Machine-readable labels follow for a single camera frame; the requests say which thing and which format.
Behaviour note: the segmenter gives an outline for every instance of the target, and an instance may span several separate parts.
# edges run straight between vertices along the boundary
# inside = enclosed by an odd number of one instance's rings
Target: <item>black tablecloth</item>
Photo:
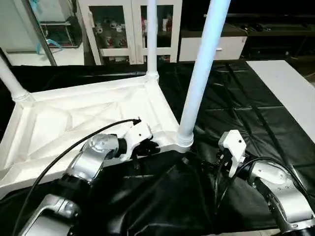
[[[162,64],[158,67],[160,87],[179,121],[193,64]],[[29,91],[64,88],[127,77],[145,72],[144,66],[61,66],[13,68]],[[108,75],[129,73],[132,75]],[[13,103],[0,88],[3,133]],[[269,156],[296,169],[314,204],[315,145],[245,63],[214,64],[202,100],[195,135],[218,139],[224,131],[238,129],[248,151]],[[218,147],[196,139],[193,150],[210,162]],[[276,227],[263,197],[246,182],[236,179],[219,211],[212,218],[212,175],[204,176],[187,155],[169,152],[141,160],[142,171],[132,163],[108,168],[92,191],[93,200],[80,221],[80,232],[89,227],[99,235],[204,235]],[[54,182],[41,185],[29,204],[26,220],[43,196],[53,191]],[[1,235],[8,235],[25,197],[18,191],[0,202]]]

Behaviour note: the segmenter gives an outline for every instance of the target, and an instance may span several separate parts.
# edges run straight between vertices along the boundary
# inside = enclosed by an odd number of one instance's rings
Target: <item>floor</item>
[[[237,232],[237,233],[228,233],[220,234],[220,236],[276,236],[280,231],[278,229],[274,230],[261,230],[261,231],[248,231],[248,232]]]
[[[79,48],[51,49],[57,65],[84,65],[83,44]],[[50,65],[43,50],[36,53],[10,53],[8,59],[12,65]]]
[[[314,61],[291,62],[290,65],[315,87]]]

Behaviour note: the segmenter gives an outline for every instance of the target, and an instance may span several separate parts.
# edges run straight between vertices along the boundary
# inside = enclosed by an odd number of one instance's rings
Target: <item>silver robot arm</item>
[[[229,177],[244,161],[246,144],[238,130],[225,132],[219,140],[221,150],[228,149],[231,155]],[[292,176],[283,167],[273,162],[257,161],[248,171],[248,184],[256,188],[266,200],[269,210],[282,233],[308,234],[315,226],[315,215],[305,198],[292,181]]]
[[[81,213],[80,204],[104,168],[104,162],[115,157],[129,160],[134,148],[150,138],[150,128],[140,122],[121,139],[112,134],[97,134],[88,139],[60,179],[60,191],[43,199],[19,235],[73,235],[71,227]]]

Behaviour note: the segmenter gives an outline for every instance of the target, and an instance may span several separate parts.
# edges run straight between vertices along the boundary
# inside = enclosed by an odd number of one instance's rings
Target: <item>black cable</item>
[[[12,232],[12,236],[16,236],[17,235],[17,230],[18,230],[18,227],[19,227],[19,224],[20,224],[20,221],[21,221],[21,218],[22,218],[22,215],[23,215],[23,212],[26,208],[26,205],[28,203],[28,201],[30,200],[30,196],[31,194],[33,193],[34,189],[36,188],[36,186],[39,184],[39,182],[43,179],[43,177],[45,176],[45,174],[47,174],[47,172],[61,159],[63,158],[68,152],[70,152],[72,149],[74,149],[76,146],[78,146],[80,143],[84,142],[85,140],[93,137],[95,134],[98,134],[106,129],[109,129],[115,125],[118,125],[118,124],[122,124],[122,123],[126,123],[126,122],[139,122],[140,120],[138,119],[125,119],[125,120],[121,120],[121,121],[118,121],[118,122],[115,122],[115,123],[112,123],[108,126],[105,126],[95,132],[93,132],[92,134],[89,134],[88,136],[82,138],[81,140],[75,142],[73,145],[71,145],[68,149],[66,149],[63,153],[61,153],[58,157],[56,157],[55,160],[53,160],[45,169],[44,171],[38,176],[38,178],[35,180],[34,184],[32,185],[28,195],[26,196],[25,200],[24,200],[24,203],[21,207],[21,210],[19,212],[19,215],[16,219],[16,222],[15,222],[15,225],[14,225],[14,228],[13,228],[13,232]]]
[[[201,168],[206,170],[206,172],[212,172],[215,169],[215,164],[213,164],[212,162],[209,162],[205,159],[202,158],[202,156],[200,156],[198,153],[192,152],[192,151],[188,151],[187,153],[191,153],[193,154],[193,156],[195,157],[194,159],[192,159],[190,157],[190,155],[186,156],[186,159],[191,160],[191,161],[197,161],[197,163],[200,164]]]
[[[217,169],[217,174],[215,176],[215,184],[214,184],[214,212],[217,214],[217,200],[218,200],[218,184],[219,184],[219,178],[221,174],[221,169],[224,164],[224,159],[220,160],[220,164]]]
[[[246,162],[244,165],[242,165],[240,168],[238,168],[238,170],[236,171],[235,175],[232,177],[230,183],[227,185],[227,187],[225,188],[224,192],[222,193],[221,195],[221,198],[220,198],[220,201],[218,202],[218,206],[217,206],[217,209],[216,211],[218,212],[219,208],[220,208],[220,205],[223,201],[223,198],[225,197],[227,191],[229,190],[230,186],[233,184],[234,180],[236,179],[236,177],[238,176],[238,174],[245,168],[247,167],[248,165],[251,165],[253,164],[254,162],[256,161],[270,161],[270,162],[274,162],[278,165],[280,165],[281,167],[283,167],[291,176],[292,178],[295,180],[295,182],[298,184],[300,190],[302,191],[302,194],[304,195],[304,197],[306,198],[306,200],[310,203],[310,197],[305,189],[305,187],[303,186],[303,184],[301,183],[301,181],[299,180],[299,178],[295,175],[295,173],[290,169],[288,168],[287,166],[285,166],[283,163],[281,163],[280,161],[278,160],[275,160],[273,158],[270,158],[270,157],[257,157],[256,159],[252,159],[248,162]]]

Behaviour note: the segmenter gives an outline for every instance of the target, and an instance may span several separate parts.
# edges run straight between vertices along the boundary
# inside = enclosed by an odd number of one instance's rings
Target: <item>black cloth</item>
[[[158,67],[161,90],[178,121],[192,69],[193,64],[162,64]],[[108,75],[129,72],[133,75]],[[144,72],[144,66],[13,68],[21,84],[31,92],[128,78]],[[13,103],[3,88],[0,96],[8,112],[1,120],[0,128],[4,131]],[[197,118],[193,151],[209,162],[214,162],[218,147],[198,137],[206,135],[216,140],[224,131],[231,129],[241,132],[251,153],[272,157],[294,167],[314,204],[315,145],[255,72],[243,62],[214,64]],[[184,232],[204,235],[214,229],[219,233],[276,227],[263,197],[241,179],[236,179],[228,191],[219,210],[218,221],[214,224],[211,216],[212,175],[209,174],[209,179],[203,176],[196,165],[186,163],[183,161],[186,158],[179,158],[174,152],[160,154],[159,157],[165,160],[163,155],[174,162],[170,164],[160,160],[163,165],[158,171],[152,172],[150,168],[145,168],[143,176],[147,177],[144,178],[134,177],[138,175],[132,173],[131,164],[108,169],[108,173],[121,173],[115,177],[119,181],[113,181],[114,178],[110,176],[105,177],[108,181],[100,185],[98,191],[91,193],[98,197],[95,203],[104,199],[105,207],[101,208],[103,214],[97,214],[97,218],[96,214],[95,218],[88,217],[86,222],[92,224],[95,219],[95,222],[104,226],[104,235],[106,232],[122,235],[176,235]],[[155,165],[150,158],[143,160],[144,165]],[[30,204],[27,215],[30,215],[35,203],[42,199],[44,192],[51,191],[53,184],[39,187],[40,194],[34,195],[34,204]],[[0,224],[7,230],[4,232],[10,232],[23,197],[25,195],[0,204]],[[117,222],[121,219],[121,212],[126,214],[123,224],[119,225]]]

